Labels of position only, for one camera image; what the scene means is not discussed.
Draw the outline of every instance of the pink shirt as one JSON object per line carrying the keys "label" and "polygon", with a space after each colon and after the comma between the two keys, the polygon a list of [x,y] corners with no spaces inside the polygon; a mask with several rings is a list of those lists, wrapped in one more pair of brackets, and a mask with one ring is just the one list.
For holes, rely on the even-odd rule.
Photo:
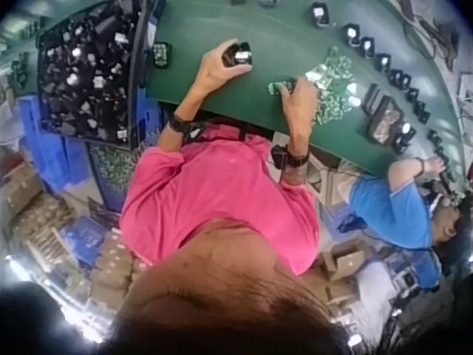
{"label": "pink shirt", "polygon": [[[211,125],[207,138],[237,139],[238,129]],[[315,200],[303,185],[275,182],[269,142],[192,143],[181,152],[147,149],[136,166],[120,221],[123,241],[150,265],[175,252],[203,223],[221,217],[246,222],[277,250],[295,274],[313,263],[319,245]]]}

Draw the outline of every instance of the blue shirt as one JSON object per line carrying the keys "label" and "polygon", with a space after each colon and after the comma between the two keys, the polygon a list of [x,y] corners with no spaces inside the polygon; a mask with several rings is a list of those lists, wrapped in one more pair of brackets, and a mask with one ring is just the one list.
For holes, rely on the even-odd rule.
{"label": "blue shirt", "polygon": [[391,192],[387,180],[363,175],[353,184],[349,204],[379,239],[406,249],[432,246],[429,210],[414,181]]}

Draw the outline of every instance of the hand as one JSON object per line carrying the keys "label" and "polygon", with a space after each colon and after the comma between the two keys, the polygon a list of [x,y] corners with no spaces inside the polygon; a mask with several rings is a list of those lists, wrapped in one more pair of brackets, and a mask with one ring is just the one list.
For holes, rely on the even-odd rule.
{"label": "hand", "polygon": [[297,79],[292,94],[284,85],[279,86],[279,91],[290,134],[294,137],[304,137],[308,141],[312,132],[313,116],[317,112],[316,88],[303,77]]}
{"label": "hand", "polygon": [[234,43],[236,38],[221,43],[217,48],[207,52],[200,63],[199,72],[195,79],[193,89],[203,98],[211,92],[222,87],[227,81],[243,75],[251,70],[251,65],[236,65],[227,68],[223,65],[223,53]]}
{"label": "hand", "polygon": [[438,175],[445,170],[445,163],[438,156],[434,156],[423,162],[423,170],[426,173]]}

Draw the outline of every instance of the green workbench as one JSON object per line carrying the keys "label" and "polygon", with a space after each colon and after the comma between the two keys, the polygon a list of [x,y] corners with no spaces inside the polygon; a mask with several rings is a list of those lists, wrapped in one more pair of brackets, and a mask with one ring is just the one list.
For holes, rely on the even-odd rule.
{"label": "green workbench", "polygon": [[[316,29],[308,16],[311,3],[281,1],[276,8],[263,9],[256,0],[238,6],[231,6],[227,0],[168,0],[156,41],[172,44],[172,62],[168,69],[154,68],[149,72],[147,95],[179,103],[194,79],[202,54],[226,39],[237,37],[251,45],[253,71],[213,94],[203,109],[287,133],[279,96],[269,95],[268,84],[304,75],[324,61],[329,48],[337,46],[341,55],[353,60],[351,72],[361,92],[377,83],[406,113],[406,120],[418,132],[409,153],[431,155],[433,148],[426,140],[426,132],[434,128],[442,136],[452,170],[463,174],[461,136],[446,86],[435,65],[406,43],[401,16],[392,5],[376,0],[331,0],[327,3],[331,26]],[[360,24],[362,36],[375,38],[378,53],[392,54],[392,67],[412,75],[412,85],[421,90],[421,99],[432,113],[427,126],[417,122],[412,105],[388,84],[385,75],[375,71],[370,60],[344,44],[341,28],[350,22]],[[384,176],[396,156],[391,149],[365,139],[367,124],[365,114],[357,108],[340,121],[314,126],[310,142],[368,172]]]}

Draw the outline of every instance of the wristwatch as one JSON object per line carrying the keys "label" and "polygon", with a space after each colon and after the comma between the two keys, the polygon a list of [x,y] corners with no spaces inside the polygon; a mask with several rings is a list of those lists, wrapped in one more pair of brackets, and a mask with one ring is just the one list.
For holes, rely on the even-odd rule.
{"label": "wristwatch", "polygon": [[169,126],[172,128],[173,131],[182,133],[184,137],[187,136],[189,131],[191,130],[192,122],[184,121],[182,118],[179,118],[176,115],[172,115],[169,118]]}
{"label": "wristwatch", "polygon": [[273,158],[274,166],[283,170],[286,166],[299,168],[309,161],[309,153],[305,156],[294,156],[287,150],[287,146],[274,146],[271,148],[271,157]]}

